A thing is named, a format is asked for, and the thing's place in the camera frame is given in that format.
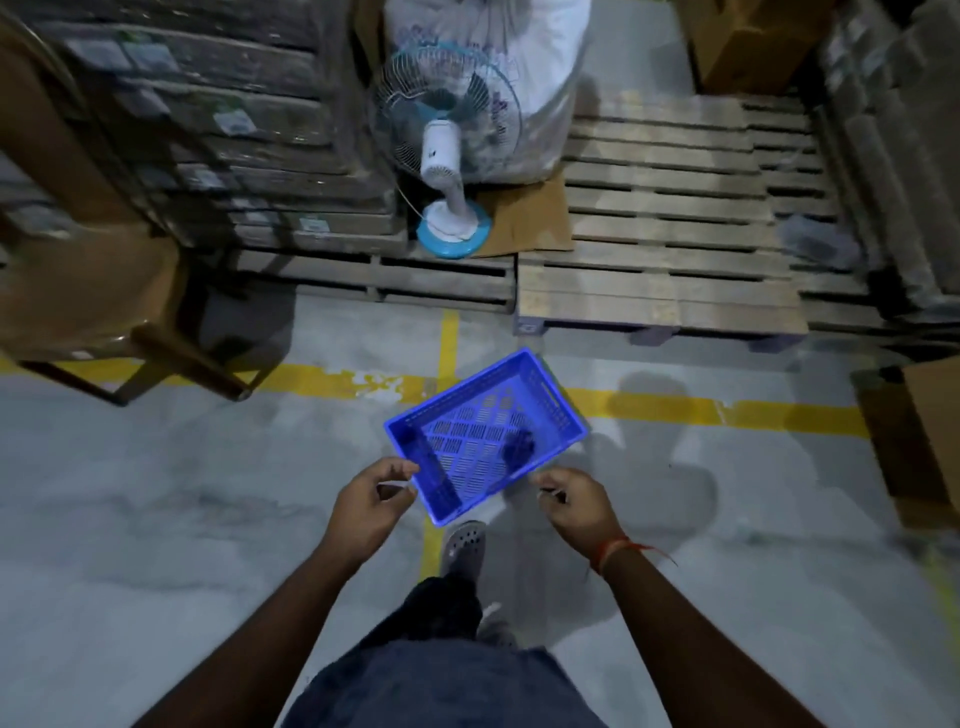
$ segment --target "person's left hand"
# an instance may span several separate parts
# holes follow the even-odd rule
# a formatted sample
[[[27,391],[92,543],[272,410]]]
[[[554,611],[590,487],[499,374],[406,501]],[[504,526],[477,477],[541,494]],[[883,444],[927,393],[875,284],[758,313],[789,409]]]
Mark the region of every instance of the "person's left hand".
[[[330,553],[343,559],[351,570],[359,569],[383,546],[400,516],[417,499],[417,490],[412,485],[381,489],[380,484],[409,480],[419,470],[420,466],[409,460],[383,457],[358,473],[333,504],[321,548],[330,549]]]

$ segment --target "forearm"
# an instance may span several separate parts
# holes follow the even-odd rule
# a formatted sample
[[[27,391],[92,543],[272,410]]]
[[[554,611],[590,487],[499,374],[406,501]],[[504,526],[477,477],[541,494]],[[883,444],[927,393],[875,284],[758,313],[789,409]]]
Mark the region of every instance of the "forearm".
[[[273,726],[354,571],[321,544],[136,726]]]
[[[621,549],[603,573],[673,728],[823,728],[645,556]]]

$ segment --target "blue plastic crate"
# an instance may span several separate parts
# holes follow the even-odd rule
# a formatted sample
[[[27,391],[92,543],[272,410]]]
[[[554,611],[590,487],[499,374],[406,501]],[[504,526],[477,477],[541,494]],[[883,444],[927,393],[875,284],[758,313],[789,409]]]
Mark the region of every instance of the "blue plastic crate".
[[[430,519],[450,523],[574,443],[587,426],[529,349],[501,359],[384,424],[420,465]]]

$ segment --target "large white bag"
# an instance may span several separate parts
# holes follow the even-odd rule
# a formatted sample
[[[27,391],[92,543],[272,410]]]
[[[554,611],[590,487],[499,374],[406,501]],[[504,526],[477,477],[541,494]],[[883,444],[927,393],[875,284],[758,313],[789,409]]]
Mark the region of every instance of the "large white bag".
[[[387,0],[393,50],[448,43],[485,54],[513,87],[523,120],[516,152],[484,182],[547,179],[570,130],[590,0]]]

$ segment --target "hand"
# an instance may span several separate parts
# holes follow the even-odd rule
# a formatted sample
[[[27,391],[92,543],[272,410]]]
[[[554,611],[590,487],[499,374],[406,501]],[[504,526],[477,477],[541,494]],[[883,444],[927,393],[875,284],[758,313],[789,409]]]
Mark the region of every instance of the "hand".
[[[538,488],[565,493],[566,503],[561,503],[540,490],[537,502],[564,541],[587,559],[594,558],[604,542],[624,535],[607,491],[583,471],[551,468],[534,473],[531,480]]]
[[[409,480],[419,470],[420,466],[409,460],[383,457],[359,473],[337,496],[321,548],[329,549],[349,569],[359,569],[383,546],[400,516],[417,499],[412,485],[381,489],[380,484]]]

